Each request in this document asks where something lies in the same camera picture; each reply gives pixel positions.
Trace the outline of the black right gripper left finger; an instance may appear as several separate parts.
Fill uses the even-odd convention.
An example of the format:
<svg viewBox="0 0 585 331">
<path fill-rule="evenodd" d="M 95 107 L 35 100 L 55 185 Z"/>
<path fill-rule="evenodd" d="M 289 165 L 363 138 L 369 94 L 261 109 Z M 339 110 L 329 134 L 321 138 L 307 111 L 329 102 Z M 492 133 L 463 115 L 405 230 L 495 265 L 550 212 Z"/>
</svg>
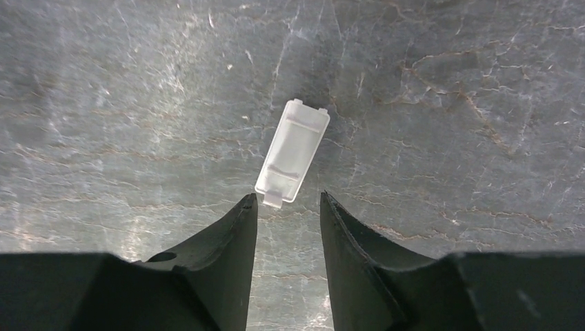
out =
<svg viewBox="0 0 585 331">
<path fill-rule="evenodd" d="M 2 330 L 244 330 L 255 194 L 146 261 L 105 252 L 1 255 Z"/>
</svg>

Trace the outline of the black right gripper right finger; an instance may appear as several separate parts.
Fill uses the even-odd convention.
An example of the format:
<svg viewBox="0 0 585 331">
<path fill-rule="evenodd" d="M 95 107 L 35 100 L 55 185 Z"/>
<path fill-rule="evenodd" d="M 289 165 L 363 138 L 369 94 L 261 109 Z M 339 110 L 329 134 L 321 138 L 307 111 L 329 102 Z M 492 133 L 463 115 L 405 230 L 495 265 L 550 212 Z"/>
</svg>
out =
<svg viewBox="0 0 585 331">
<path fill-rule="evenodd" d="M 583 330 L 583 252 L 456 252 L 387 239 L 322 192 L 336 330 Z"/>
</svg>

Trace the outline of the white battery cover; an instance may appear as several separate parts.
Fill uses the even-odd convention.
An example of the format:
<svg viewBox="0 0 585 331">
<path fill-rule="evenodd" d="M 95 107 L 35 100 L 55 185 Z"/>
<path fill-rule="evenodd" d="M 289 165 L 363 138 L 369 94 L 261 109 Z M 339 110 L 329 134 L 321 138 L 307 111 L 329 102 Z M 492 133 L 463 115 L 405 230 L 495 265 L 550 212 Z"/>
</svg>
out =
<svg viewBox="0 0 585 331">
<path fill-rule="evenodd" d="M 295 200 L 329 122 L 327 109 L 287 101 L 255 184 L 264 205 L 280 209 Z"/>
</svg>

